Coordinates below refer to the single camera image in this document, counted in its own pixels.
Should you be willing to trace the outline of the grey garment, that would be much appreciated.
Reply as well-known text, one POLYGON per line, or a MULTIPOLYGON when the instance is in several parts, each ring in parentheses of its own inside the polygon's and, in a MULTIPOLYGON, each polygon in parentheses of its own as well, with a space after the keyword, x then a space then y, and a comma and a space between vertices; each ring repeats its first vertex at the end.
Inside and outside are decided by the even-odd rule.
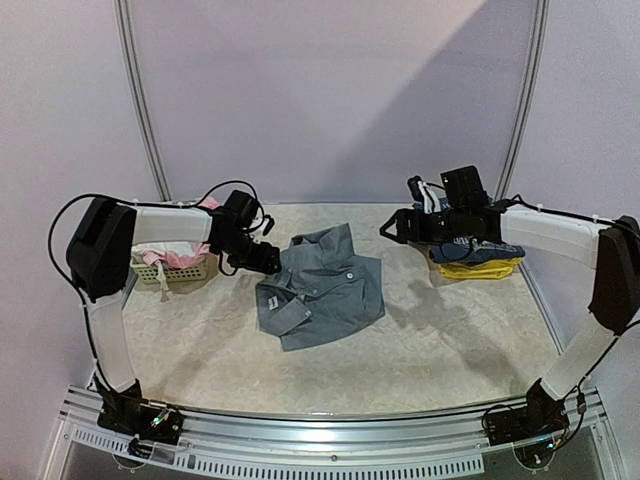
POLYGON ((386 314, 382 262, 356 253, 347 223, 292 237, 281 264, 255 294, 260 331, 285 352, 349 337, 386 314))

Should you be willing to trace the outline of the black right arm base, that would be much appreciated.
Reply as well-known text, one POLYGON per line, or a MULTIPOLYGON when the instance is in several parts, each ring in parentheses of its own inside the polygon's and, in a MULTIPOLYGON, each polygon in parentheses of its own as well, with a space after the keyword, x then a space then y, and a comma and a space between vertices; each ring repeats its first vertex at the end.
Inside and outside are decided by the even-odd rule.
POLYGON ((491 446, 533 439, 560 430, 561 436, 551 440, 546 447, 548 451, 556 451, 572 440, 582 427, 587 402, 581 384, 572 387, 560 399, 554 399, 544 390, 542 379, 538 379, 526 392, 525 400, 523 407, 497 404, 483 413, 481 426, 491 446), (580 417, 575 428, 570 430, 565 400, 573 392, 577 393, 576 408, 580 417))

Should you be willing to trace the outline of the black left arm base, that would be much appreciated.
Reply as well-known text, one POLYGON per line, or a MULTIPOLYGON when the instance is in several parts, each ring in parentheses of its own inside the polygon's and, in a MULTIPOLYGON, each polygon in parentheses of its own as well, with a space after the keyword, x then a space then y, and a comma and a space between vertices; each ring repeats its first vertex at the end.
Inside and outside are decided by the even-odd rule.
POLYGON ((99 427, 142 441, 179 443, 184 415, 173 405, 152 404, 144 398, 138 379, 123 392, 103 385, 98 378, 95 385, 102 399, 97 420, 99 427))

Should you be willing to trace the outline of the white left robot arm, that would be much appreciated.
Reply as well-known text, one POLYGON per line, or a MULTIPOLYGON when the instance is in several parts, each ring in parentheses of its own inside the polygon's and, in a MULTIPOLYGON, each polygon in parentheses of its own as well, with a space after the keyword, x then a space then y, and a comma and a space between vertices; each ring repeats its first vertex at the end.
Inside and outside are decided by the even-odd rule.
POLYGON ((252 195, 234 190, 215 209, 203 205, 134 204, 106 195, 91 201, 67 247, 72 284, 86 304, 89 338, 103 383, 122 393, 137 382, 122 317, 131 250, 158 242, 203 243, 233 269, 271 275, 281 270, 280 250, 252 233, 261 216, 273 219, 252 195))

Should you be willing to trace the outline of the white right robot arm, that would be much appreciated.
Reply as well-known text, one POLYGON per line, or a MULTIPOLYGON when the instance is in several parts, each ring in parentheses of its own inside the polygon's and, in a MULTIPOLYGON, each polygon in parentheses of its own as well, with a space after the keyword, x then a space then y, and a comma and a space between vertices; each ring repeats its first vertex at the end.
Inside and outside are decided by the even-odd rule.
POLYGON ((501 200, 430 213, 401 208, 379 232, 399 244, 440 246, 467 237, 523 247, 563 342, 540 381, 553 400, 589 376, 638 316, 639 222, 632 216, 607 219, 501 200))

